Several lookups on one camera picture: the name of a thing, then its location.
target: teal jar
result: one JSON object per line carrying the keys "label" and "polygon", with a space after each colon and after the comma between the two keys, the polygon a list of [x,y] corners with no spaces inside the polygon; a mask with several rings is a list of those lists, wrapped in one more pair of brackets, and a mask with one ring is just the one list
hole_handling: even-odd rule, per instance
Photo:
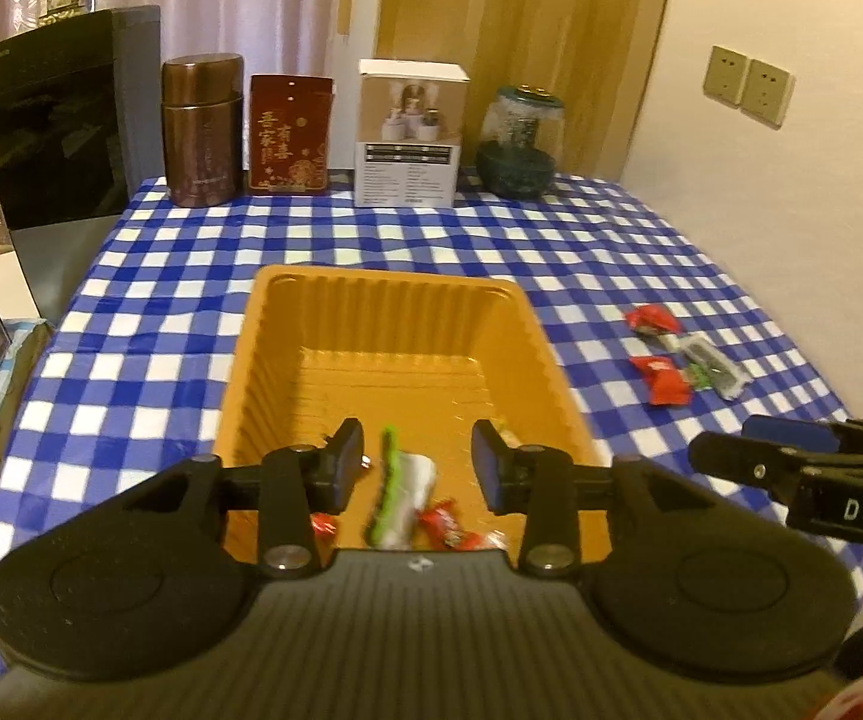
{"label": "teal jar", "polygon": [[513,200],[540,199],[555,178],[565,105],[544,89],[502,86],[488,106],[476,154],[486,190]]}

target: yellow plastic tray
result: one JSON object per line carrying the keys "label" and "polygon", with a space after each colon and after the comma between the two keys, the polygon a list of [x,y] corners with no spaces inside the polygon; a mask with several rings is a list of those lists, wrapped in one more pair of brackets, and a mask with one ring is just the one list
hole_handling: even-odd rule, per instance
{"label": "yellow plastic tray", "polygon": [[[518,553],[521,514],[488,512],[472,469],[472,425],[491,419],[523,443],[600,464],[582,415],[529,300],[487,279],[267,266],[248,300],[225,389],[214,453],[250,466],[273,449],[321,445],[341,420],[364,428],[379,464],[380,433],[438,465],[433,500],[456,498],[469,530],[499,529]],[[356,485],[338,545],[361,547],[380,490],[375,467]],[[233,518],[226,546],[254,560],[254,518]],[[417,548],[424,544],[416,538]],[[582,514],[582,552],[608,550],[603,517]]]}

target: ribbed gray surface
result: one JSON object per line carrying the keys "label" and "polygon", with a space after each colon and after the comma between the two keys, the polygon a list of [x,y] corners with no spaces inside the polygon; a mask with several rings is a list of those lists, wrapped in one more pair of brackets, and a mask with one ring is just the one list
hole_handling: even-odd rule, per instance
{"label": "ribbed gray surface", "polygon": [[315,579],[270,584],[221,645],[153,677],[13,669],[0,720],[800,720],[838,688],[822,673],[754,688],[676,677],[609,640],[571,586],[519,576],[501,553],[428,554],[421,572],[416,557],[341,552]]}

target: white box top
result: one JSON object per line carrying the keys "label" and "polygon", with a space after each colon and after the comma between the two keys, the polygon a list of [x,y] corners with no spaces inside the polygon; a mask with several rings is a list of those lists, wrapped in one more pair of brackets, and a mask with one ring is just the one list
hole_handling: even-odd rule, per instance
{"label": "white box top", "polygon": [[444,62],[409,62],[404,59],[361,59],[358,72],[384,79],[425,79],[429,81],[467,81],[465,71]]}

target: table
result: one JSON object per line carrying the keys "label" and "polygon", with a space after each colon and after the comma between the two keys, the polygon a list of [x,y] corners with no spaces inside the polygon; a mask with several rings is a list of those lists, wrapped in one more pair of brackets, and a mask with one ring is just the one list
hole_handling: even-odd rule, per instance
{"label": "table", "polygon": [[[134,197],[39,363],[0,480],[0,558],[38,533],[204,452],[257,269],[348,266],[517,282],[563,365],[598,453],[637,452],[690,474],[702,430],[752,413],[844,418],[838,397],[755,301],[663,218],[615,184],[560,176],[544,202],[507,202],[473,175],[457,207],[356,209],[350,176],[324,197],[170,204],[164,182]],[[664,303],[754,377],[732,403],[646,405],[627,362],[648,354],[622,312]],[[699,477],[781,519],[764,493]],[[828,541],[863,596],[863,547]],[[0,673],[3,665],[0,660]]]}

